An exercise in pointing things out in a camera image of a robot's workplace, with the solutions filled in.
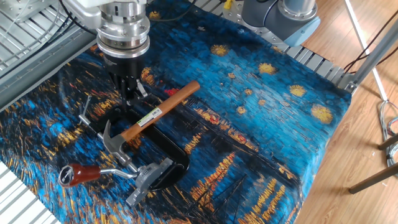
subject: hammer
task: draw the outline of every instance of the hammer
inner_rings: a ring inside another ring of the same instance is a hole
[[[111,123],[108,120],[104,129],[104,133],[102,136],[100,136],[103,139],[105,148],[113,156],[116,156],[122,165],[131,169],[134,172],[133,174],[126,174],[116,169],[101,170],[97,166],[81,166],[78,164],[70,164],[65,166],[61,170],[58,179],[60,184],[63,187],[73,187],[82,182],[96,180],[100,177],[101,174],[116,174],[129,179],[137,178],[137,189],[127,199],[127,203],[130,206],[134,207],[135,205],[137,205],[137,203],[140,202],[148,193],[150,185],[154,183],[173,164],[173,161],[171,161],[169,158],[166,158],[160,165],[156,163],[151,163],[138,169],[131,162],[131,157],[129,157],[123,151],[123,144],[130,141],[146,127],[159,120],[161,117],[163,117],[163,115],[168,113],[171,109],[175,108],[179,103],[185,100],[192,93],[196,92],[199,88],[200,85],[197,81],[191,81],[180,91],[176,92],[170,98],[161,103],[158,107],[153,109],[149,114],[145,115],[136,124],[113,138],[109,136]]]
[[[197,81],[191,81],[188,85],[184,86],[180,91],[176,92],[170,98],[161,103],[158,107],[153,109],[149,114],[144,116],[135,125],[123,131],[121,134],[111,138],[109,132],[111,124],[108,121],[105,126],[103,134],[103,142],[105,148],[119,159],[119,162],[130,168],[133,172],[137,172],[138,168],[131,162],[131,157],[123,152],[123,144],[129,142],[137,136],[142,130],[159,120],[163,115],[167,114],[171,109],[175,108],[179,103],[185,100],[192,93],[200,88]]]

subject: barcode label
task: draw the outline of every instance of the barcode label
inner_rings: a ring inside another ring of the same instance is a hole
[[[145,117],[143,117],[141,120],[137,122],[137,124],[140,127],[143,127],[145,124],[147,124],[150,120],[155,119],[159,115],[162,114],[162,111],[159,108],[153,109],[149,114],[147,114]]]

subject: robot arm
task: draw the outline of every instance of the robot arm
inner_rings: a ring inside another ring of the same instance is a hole
[[[147,93],[141,84],[142,55],[150,43],[146,0],[63,0],[63,3],[84,25],[97,30],[97,44],[104,53],[106,71],[122,96],[123,106],[145,98]],[[319,26],[316,13],[315,0],[244,0],[241,15],[245,26],[265,27],[294,47]]]
[[[63,0],[63,3],[84,25],[96,29],[106,71],[120,91],[123,105],[146,97],[141,84],[142,55],[150,44],[146,0]]]

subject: hammer head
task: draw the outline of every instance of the hammer head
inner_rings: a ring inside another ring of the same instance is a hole
[[[103,134],[104,146],[108,152],[112,154],[112,156],[115,156],[119,159],[119,162],[122,165],[127,166],[131,162],[131,158],[123,151],[123,144],[126,142],[126,140],[120,134],[111,138],[109,135],[110,131],[111,122],[108,120],[108,122],[106,122]]]

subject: wooden floor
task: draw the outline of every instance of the wooden floor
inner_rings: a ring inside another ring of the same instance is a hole
[[[396,0],[353,0],[351,3],[368,43],[398,10]],[[317,4],[322,23],[304,46],[344,67],[361,51],[344,0],[317,0]],[[398,54],[377,70],[389,99],[398,103]],[[382,142],[380,103],[371,73],[354,94],[349,111],[330,141],[296,224],[398,223],[398,178],[386,179],[356,195],[347,191],[348,187],[387,166],[385,152],[377,149],[377,144]],[[387,121],[398,116],[398,111],[387,108]]]

